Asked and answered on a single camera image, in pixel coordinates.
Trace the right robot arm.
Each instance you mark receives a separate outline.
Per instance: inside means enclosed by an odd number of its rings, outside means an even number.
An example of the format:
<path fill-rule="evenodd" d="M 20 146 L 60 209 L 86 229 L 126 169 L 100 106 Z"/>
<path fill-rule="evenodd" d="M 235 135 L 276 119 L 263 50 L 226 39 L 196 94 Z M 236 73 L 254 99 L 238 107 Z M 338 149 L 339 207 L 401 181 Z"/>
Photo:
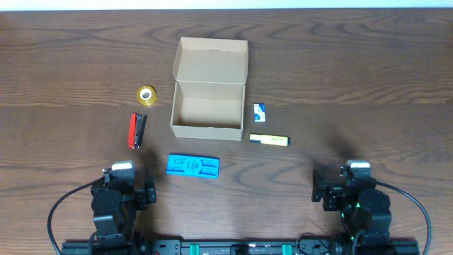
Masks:
<path fill-rule="evenodd" d="M 314 169 L 311 200 L 322 201 L 325 211 L 338 211 L 345 231 L 359 247 L 385 246 L 392 219 L 389 196 L 376 189 L 370 169 L 344 166 L 340 172 L 343 181 L 329 181 Z"/>

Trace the brown cardboard box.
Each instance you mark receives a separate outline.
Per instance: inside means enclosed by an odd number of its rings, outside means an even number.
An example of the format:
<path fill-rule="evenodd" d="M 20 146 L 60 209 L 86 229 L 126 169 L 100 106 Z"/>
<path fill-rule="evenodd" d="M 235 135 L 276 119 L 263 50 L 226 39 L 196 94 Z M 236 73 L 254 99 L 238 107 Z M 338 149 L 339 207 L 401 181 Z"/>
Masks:
<path fill-rule="evenodd" d="M 242 140 L 246 40 L 182 37 L 173 76 L 170 127 L 177 138 Z"/>

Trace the blue plastic tray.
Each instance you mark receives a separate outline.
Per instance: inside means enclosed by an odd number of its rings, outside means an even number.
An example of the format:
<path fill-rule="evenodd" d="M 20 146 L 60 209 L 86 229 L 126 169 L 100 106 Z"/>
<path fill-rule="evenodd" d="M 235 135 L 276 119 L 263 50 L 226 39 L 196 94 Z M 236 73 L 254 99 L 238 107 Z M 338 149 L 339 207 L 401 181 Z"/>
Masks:
<path fill-rule="evenodd" d="M 217 158 L 183 154 L 170 154 L 166 167 L 167 174 L 202 179 L 217 179 L 219 170 L 220 160 Z"/>

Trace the small white blue box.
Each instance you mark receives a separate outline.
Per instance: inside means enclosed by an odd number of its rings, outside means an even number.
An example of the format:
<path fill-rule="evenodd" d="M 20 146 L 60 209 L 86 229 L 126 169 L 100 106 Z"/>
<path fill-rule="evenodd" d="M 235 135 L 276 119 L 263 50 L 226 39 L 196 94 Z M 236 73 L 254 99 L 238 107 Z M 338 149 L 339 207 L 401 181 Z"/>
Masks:
<path fill-rule="evenodd" d="M 264 123 L 265 118 L 265 104 L 264 103 L 255 103 L 253 105 L 254 120 L 256 123 Z"/>

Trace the red black stapler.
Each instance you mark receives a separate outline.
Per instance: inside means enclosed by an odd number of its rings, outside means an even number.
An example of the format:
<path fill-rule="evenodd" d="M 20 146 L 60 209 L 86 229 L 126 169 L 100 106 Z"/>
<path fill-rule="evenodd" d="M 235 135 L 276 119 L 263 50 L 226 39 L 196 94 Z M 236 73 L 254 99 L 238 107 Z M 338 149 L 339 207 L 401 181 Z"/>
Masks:
<path fill-rule="evenodd" d="M 138 113 L 132 114 L 128 133 L 128 147 L 130 149 L 138 149 L 141 147 L 146 123 L 147 115 Z"/>

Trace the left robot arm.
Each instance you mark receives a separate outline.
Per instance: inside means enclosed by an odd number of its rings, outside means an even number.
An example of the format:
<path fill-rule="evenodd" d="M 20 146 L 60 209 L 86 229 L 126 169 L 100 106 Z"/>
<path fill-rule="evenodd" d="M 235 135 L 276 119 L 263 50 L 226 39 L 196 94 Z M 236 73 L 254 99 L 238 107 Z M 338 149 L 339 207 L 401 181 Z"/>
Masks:
<path fill-rule="evenodd" d="M 149 254 L 143 234 L 134 230 L 137 212 L 156 202 L 154 181 L 134 187 L 133 178 L 110 177 L 91 188 L 93 222 L 96 227 L 94 254 Z"/>

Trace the yellow highlighter marker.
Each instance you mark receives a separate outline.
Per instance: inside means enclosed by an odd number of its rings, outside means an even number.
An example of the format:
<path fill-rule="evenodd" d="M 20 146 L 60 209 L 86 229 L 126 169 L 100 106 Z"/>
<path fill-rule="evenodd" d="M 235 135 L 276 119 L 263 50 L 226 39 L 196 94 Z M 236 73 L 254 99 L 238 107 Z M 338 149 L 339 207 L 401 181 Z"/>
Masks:
<path fill-rule="evenodd" d="M 278 135 L 262 135 L 262 134 L 250 134 L 250 142 L 261 143 L 265 145 L 276 145 L 287 147 L 290 146 L 290 138 L 286 136 Z"/>

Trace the yellow tape roll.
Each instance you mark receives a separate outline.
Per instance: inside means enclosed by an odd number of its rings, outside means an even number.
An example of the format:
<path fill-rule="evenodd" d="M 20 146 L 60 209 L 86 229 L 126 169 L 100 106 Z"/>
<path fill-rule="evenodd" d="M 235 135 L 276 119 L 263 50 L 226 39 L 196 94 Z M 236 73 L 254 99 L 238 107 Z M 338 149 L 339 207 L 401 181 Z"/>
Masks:
<path fill-rule="evenodd" d="M 137 91 L 137 100 L 143 106 L 150 106 L 155 103 L 156 100 L 156 92 L 152 86 L 142 86 Z"/>

